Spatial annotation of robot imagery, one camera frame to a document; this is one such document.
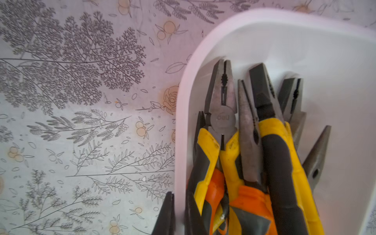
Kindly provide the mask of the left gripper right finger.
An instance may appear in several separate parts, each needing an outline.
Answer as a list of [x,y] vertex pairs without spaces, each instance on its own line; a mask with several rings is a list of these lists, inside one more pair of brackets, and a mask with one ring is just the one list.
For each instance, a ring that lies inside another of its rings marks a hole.
[[206,229],[192,192],[186,192],[185,235],[205,235]]

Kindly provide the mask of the orange black long-nose pliers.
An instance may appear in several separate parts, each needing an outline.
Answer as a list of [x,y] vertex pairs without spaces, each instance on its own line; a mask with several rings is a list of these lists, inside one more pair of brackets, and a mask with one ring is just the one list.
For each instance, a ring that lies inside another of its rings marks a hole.
[[230,202],[231,235],[277,234],[266,185],[257,110],[249,82],[238,81],[239,140],[244,184]]

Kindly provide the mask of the white plastic storage box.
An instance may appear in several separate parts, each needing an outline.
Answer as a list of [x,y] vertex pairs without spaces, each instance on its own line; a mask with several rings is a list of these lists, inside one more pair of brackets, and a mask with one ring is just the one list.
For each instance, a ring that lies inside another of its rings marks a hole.
[[230,59],[235,79],[264,63],[275,89],[289,74],[304,80],[307,113],[299,144],[304,160],[332,127],[314,199],[327,235],[361,235],[376,199],[376,33],[325,17],[270,8],[237,14],[193,53],[179,85],[176,112],[176,234],[184,234],[186,181],[197,113],[214,64]]

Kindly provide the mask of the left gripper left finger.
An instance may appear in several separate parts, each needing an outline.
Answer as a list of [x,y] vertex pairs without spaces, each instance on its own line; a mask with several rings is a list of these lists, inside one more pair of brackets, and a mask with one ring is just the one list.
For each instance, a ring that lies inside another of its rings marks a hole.
[[175,209],[174,193],[167,192],[159,212],[152,235],[174,235],[175,233]]

